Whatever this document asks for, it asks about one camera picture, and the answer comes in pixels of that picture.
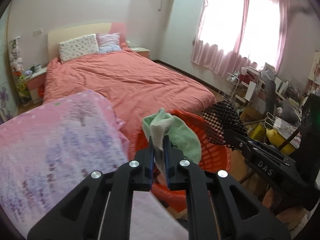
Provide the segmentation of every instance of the wall outlet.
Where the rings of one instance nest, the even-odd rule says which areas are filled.
[[[41,28],[41,29],[38,29],[38,30],[33,31],[33,36],[38,36],[38,35],[40,35],[41,33],[43,33],[43,29],[42,29],[42,28]]]

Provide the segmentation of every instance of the red bedspread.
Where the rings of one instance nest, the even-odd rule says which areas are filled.
[[[109,99],[130,137],[143,117],[178,109],[196,113],[214,103],[214,95],[198,82],[169,70],[135,52],[88,55],[61,64],[49,63],[44,102],[84,90]]]

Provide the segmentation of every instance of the pillow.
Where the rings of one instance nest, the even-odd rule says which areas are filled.
[[[121,50],[120,33],[101,34],[97,33],[97,41],[100,53],[109,53]]]
[[[97,35],[89,34],[59,43],[61,63],[84,55],[99,53]]]

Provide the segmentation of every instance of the green towel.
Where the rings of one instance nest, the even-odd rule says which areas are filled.
[[[198,136],[180,118],[166,113],[163,108],[158,113],[147,116],[142,120],[142,129],[146,138],[151,136],[155,147],[155,154],[161,154],[163,158],[162,141],[165,135],[169,135],[170,141],[183,154],[187,160],[196,164],[201,160],[201,145]],[[164,173],[164,161],[157,163],[159,170]]]

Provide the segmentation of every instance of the window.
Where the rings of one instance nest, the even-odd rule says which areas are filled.
[[[280,16],[279,0],[206,0],[198,39],[203,44],[217,45],[224,55],[236,51],[256,62],[259,69],[265,62],[276,66]]]
[[[263,68],[275,66],[280,32],[280,7],[270,0],[250,0],[240,55]]]
[[[208,0],[200,40],[232,51],[241,31],[244,0]]]

